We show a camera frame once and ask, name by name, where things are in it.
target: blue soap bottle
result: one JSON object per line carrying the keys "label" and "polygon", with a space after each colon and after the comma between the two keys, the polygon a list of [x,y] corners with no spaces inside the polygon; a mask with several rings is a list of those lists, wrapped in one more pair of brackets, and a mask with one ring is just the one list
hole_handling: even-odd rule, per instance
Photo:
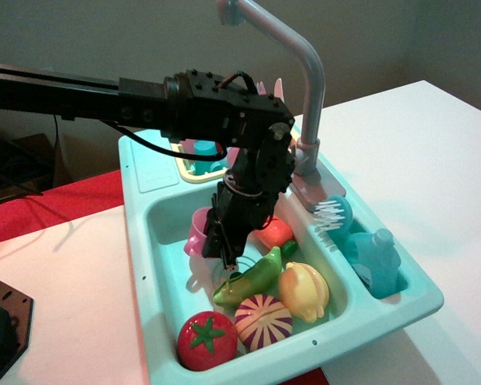
{"label": "blue soap bottle", "polygon": [[381,299],[398,292],[401,258],[389,230],[351,234],[343,252],[373,297]]}

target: green pepper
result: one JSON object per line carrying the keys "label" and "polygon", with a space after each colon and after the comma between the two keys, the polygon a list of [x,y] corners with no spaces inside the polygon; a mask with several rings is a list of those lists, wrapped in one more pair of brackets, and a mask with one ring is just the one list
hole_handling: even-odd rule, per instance
{"label": "green pepper", "polygon": [[214,291],[214,303],[236,309],[246,298],[261,294],[271,287],[281,273],[281,251],[274,246],[260,261],[243,274],[224,281]]}

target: purple and white ball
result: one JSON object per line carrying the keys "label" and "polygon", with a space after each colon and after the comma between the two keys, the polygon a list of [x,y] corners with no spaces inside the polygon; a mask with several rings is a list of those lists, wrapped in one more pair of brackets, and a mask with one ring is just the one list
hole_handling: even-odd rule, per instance
{"label": "purple and white ball", "polygon": [[279,299],[257,294],[245,299],[235,312],[239,339],[255,351],[287,338],[292,333],[292,316]]}

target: light blue plastic sink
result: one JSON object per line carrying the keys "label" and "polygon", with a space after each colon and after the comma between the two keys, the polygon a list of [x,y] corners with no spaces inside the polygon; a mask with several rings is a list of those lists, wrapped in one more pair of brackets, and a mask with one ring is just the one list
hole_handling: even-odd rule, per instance
{"label": "light blue plastic sink", "polygon": [[[157,131],[140,135],[169,148]],[[399,292],[382,300],[373,298],[337,246],[317,233],[312,214],[288,189],[277,203],[277,215],[290,225],[300,246],[293,260],[312,265],[328,282],[326,316],[313,324],[295,318],[289,338],[248,354],[240,347],[238,357],[228,363],[189,371],[178,362],[176,338],[192,315],[222,311],[214,307],[211,296],[225,272],[220,260],[190,258],[184,244],[192,213],[211,204],[218,180],[188,183],[173,158],[127,137],[119,141],[119,154],[139,318],[154,384],[280,383],[416,322],[443,304],[438,287],[398,240]],[[346,189],[360,229],[374,232],[385,227],[331,164],[324,157],[321,161]],[[266,250],[249,238],[245,255],[238,259],[239,269],[245,270],[263,253]]]}

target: black hexagonal plate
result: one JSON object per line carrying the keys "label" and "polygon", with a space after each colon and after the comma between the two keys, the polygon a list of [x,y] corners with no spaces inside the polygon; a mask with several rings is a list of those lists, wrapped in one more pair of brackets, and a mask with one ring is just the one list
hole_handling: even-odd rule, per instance
{"label": "black hexagonal plate", "polygon": [[16,353],[8,363],[0,367],[0,379],[13,366],[29,345],[30,321],[34,300],[24,293],[0,281],[0,307],[9,313],[18,336]]}

